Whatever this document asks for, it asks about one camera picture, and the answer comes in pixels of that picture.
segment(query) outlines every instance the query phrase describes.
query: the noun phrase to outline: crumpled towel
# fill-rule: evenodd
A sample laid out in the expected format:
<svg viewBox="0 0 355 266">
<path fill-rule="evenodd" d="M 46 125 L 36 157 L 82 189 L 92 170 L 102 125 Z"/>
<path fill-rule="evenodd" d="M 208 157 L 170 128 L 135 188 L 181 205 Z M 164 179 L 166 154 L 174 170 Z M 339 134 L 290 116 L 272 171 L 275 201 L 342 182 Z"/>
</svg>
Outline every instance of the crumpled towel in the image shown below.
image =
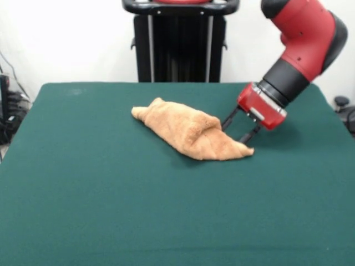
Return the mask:
<svg viewBox="0 0 355 266">
<path fill-rule="evenodd" d="M 131 114 L 181 154 L 196 160 L 232 160 L 251 156 L 254 149 L 228 137 L 218 118 L 184 104 L 156 98 Z"/>
</svg>

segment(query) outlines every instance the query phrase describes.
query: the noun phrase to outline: white wall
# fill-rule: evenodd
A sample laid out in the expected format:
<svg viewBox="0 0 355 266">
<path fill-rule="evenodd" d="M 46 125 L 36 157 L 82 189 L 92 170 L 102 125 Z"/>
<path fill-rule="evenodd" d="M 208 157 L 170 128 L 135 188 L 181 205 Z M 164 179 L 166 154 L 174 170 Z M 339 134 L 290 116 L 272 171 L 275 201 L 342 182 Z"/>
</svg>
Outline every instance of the white wall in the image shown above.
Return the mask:
<svg viewBox="0 0 355 266">
<path fill-rule="evenodd" d="M 260 2 L 242 0 L 240 10 L 227 17 L 222 82 L 259 80 L 283 52 L 280 34 L 264 18 Z M 355 2 L 322 3 L 346 23 L 349 39 L 315 82 L 329 102 L 338 94 L 354 102 Z M 0 0 L 0 11 L 0 49 L 32 98 L 47 82 L 137 81 L 130 50 L 133 14 L 123 10 L 121 0 Z"/>
</svg>

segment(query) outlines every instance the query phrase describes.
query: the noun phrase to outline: black metal frame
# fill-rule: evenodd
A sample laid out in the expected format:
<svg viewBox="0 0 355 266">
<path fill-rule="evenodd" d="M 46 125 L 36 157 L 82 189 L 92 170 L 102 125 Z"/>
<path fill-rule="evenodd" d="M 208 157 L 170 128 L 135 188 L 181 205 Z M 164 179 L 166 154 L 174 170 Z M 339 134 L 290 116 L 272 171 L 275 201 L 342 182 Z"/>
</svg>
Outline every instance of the black metal frame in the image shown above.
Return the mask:
<svg viewBox="0 0 355 266">
<path fill-rule="evenodd" d="M 226 0 L 223 3 L 207 2 L 205 4 L 163 4 L 158 2 L 137 2 L 122 0 L 123 8 L 139 15 L 159 16 L 225 16 L 236 12 L 239 0 Z"/>
<path fill-rule="evenodd" d="M 226 21 L 239 0 L 177 5 L 123 0 L 134 18 L 139 82 L 220 82 Z"/>
</svg>

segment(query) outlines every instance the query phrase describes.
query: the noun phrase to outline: cable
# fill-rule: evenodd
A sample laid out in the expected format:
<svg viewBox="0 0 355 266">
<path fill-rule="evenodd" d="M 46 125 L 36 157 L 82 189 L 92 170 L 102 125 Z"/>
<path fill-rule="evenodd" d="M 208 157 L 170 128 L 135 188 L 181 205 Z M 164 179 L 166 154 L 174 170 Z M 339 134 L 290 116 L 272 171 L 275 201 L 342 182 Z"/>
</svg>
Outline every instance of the cable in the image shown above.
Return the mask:
<svg viewBox="0 0 355 266">
<path fill-rule="evenodd" d="M 21 91 L 22 91 L 22 92 L 26 95 L 26 97 L 29 99 L 28 94 L 26 93 L 25 89 L 22 87 L 22 85 L 20 84 L 20 82 L 19 82 L 18 79 L 17 79 L 16 72 L 15 72 L 15 68 L 14 68 L 13 65 L 6 59 L 6 57 L 3 55 L 3 53 L 1 52 L 1 50 L 0 50 L 0 56 L 1 56 L 2 59 L 9 65 L 9 67 L 12 69 L 12 74 L 13 74 L 13 77 L 14 77 L 14 79 L 15 79 L 17 85 L 20 87 Z"/>
</svg>

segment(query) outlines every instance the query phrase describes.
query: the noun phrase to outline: green table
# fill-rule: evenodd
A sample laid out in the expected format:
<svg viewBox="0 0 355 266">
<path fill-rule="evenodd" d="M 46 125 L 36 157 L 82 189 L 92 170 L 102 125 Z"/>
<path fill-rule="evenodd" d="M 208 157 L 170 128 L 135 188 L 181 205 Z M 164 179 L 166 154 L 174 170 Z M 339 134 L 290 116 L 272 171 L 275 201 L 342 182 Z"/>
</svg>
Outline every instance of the green table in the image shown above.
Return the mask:
<svg viewBox="0 0 355 266">
<path fill-rule="evenodd" d="M 159 96 L 222 119 L 244 85 L 45 85 L 0 166 L 0 265 L 354 266 L 355 144 L 318 87 L 240 161 L 184 157 L 130 114 Z"/>
</svg>

